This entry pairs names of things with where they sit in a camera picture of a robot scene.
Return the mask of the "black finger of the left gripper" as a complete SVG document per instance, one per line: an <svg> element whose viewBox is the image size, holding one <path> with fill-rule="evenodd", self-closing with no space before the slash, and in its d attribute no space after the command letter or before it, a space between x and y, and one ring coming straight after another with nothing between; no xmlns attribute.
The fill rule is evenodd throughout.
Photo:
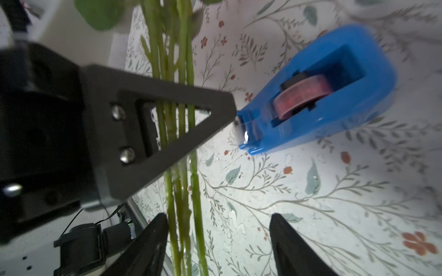
<svg viewBox="0 0 442 276"><path fill-rule="evenodd" d="M120 204L155 182L168 168L197 149L236 117L234 97L111 69L96 64L79 69L82 115L95 190L100 205ZM150 112L157 101L193 105L209 117L159 149Z"/></svg>

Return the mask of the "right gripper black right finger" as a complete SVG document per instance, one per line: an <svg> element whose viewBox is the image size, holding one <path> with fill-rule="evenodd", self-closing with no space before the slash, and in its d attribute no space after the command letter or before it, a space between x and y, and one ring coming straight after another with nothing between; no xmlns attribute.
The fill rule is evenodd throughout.
<svg viewBox="0 0 442 276"><path fill-rule="evenodd" d="M337 276L279 213L269 226L279 276Z"/></svg>

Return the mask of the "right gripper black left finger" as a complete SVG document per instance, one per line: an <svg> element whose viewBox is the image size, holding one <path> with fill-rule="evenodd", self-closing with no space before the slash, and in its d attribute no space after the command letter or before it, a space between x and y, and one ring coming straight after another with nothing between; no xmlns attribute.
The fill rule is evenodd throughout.
<svg viewBox="0 0 442 276"><path fill-rule="evenodd" d="M167 245L167 215L160 213L129 245L106 271L104 276L159 276Z"/></svg>

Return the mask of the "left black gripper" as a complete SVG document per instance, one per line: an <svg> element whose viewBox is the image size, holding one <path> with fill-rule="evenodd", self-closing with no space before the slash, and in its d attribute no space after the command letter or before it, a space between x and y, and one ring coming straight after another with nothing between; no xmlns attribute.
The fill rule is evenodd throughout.
<svg viewBox="0 0 442 276"><path fill-rule="evenodd" d="M103 207L76 64L37 44L1 50L1 240Z"/></svg>

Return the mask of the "blue tape dispenser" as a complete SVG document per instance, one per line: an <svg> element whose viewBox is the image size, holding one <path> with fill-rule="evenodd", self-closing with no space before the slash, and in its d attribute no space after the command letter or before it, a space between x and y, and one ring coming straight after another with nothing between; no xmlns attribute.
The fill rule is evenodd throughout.
<svg viewBox="0 0 442 276"><path fill-rule="evenodd" d="M396 83L371 32L342 26L297 53L238 111L238 146L257 155L348 131L388 109Z"/></svg>

